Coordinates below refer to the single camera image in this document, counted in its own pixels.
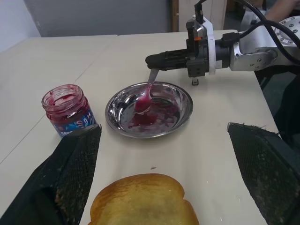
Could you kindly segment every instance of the black cable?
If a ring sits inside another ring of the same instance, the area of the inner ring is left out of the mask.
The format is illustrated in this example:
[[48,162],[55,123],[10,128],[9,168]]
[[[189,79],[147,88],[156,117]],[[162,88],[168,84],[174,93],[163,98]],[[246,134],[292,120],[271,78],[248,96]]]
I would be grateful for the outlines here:
[[[198,2],[198,4],[202,4],[204,2],[206,2],[207,0],[200,0]],[[245,0],[235,0],[239,3],[241,3],[242,5],[248,7],[252,12],[254,12],[257,17],[262,21],[267,21],[267,19],[264,17],[264,15],[256,8],[254,7],[252,4],[250,4],[249,2],[246,2]],[[279,41],[279,39],[277,38],[277,35],[275,34],[274,30],[272,29],[272,27],[270,25],[268,25],[269,23],[266,22],[266,24],[264,24],[265,28],[267,29],[268,33],[270,34],[271,38],[273,39],[274,43],[276,44],[278,50],[291,62],[300,65],[300,60],[296,59],[295,57],[293,57],[281,44],[281,42]]]
[[259,27],[261,25],[266,25],[266,24],[270,25],[272,27],[275,27],[275,28],[279,29],[280,31],[284,32],[297,45],[297,47],[300,48],[300,40],[297,37],[297,35],[295,35],[287,27],[285,27],[279,23],[276,23],[274,21],[270,21],[270,20],[260,21],[260,22],[256,23],[255,25],[251,26],[247,31],[241,33],[240,38],[244,38],[246,35],[250,34],[252,31],[254,31],[257,27]]

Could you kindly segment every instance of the jar rim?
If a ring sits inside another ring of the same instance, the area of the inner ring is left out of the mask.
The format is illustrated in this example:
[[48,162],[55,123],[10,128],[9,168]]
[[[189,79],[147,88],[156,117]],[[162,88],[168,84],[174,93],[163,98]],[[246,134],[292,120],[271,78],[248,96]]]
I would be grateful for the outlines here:
[[[49,104],[49,102],[47,100],[50,98],[52,93],[55,93],[57,91],[63,91],[63,90],[73,90],[74,93],[75,93],[74,98],[69,100],[69,101],[63,102],[59,105]],[[47,108],[47,109],[52,109],[52,110],[55,109],[55,108],[62,108],[62,107],[70,105],[70,102],[72,102],[72,101],[74,101],[74,99],[77,99],[78,97],[80,98],[82,96],[83,96],[83,91],[78,85],[64,84],[64,85],[58,86],[58,87],[53,88],[52,90],[48,91],[42,98],[42,106],[45,109]]]

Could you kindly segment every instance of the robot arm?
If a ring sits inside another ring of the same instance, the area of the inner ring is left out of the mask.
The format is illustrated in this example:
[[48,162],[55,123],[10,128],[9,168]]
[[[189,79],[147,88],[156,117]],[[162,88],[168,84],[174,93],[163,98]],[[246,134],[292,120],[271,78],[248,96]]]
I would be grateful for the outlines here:
[[[195,5],[195,12],[196,15],[186,23],[187,48],[148,56],[148,68],[164,71],[187,68],[188,76],[193,78],[192,84],[197,85],[197,77],[205,76],[207,72],[213,75],[219,68],[257,71],[274,65],[294,65],[278,50],[265,27],[258,27],[242,39],[239,33],[229,33],[220,40],[214,40],[212,24],[199,16],[202,11],[198,5]],[[286,19],[281,24],[297,36],[298,30],[300,33],[300,16]],[[300,51],[295,43],[278,29],[274,31],[283,47],[293,57],[300,59]]]

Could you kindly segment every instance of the stainless steel plate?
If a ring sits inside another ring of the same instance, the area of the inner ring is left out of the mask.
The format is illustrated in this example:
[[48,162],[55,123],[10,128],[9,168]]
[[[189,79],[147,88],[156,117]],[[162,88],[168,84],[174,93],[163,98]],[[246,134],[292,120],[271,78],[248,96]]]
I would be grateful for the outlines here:
[[141,115],[135,114],[134,105],[146,84],[144,82],[129,86],[108,102],[105,118],[109,126],[118,133],[135,138],[159,137],[177,130],[191,116],[193,101],[185,90],[170,83],[155,82],[150,94],[159,116],[150,115],[150,120],[155,122],[144,122]]

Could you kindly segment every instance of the bread crust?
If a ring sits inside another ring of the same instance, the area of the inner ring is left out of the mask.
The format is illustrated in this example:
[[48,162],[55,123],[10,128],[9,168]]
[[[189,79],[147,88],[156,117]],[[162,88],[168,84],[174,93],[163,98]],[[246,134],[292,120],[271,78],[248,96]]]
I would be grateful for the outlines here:
[[[139,185],[171,188],[174,195],[179,195],[182,199],[184,196],[184,189],[182,185],[177,180],[167,175],[146,173],[125,177],[108,185],[96,196],[90,209],[91,222],[89,225],[97,225],[97,221],[101,217],[105,206],[111,200],[124,196],[129,188],[132,186],[137,187]],[[189,201],[183,201],[189,211],[189,216],[193,221],[192,225],[199,225],[193,206]]]

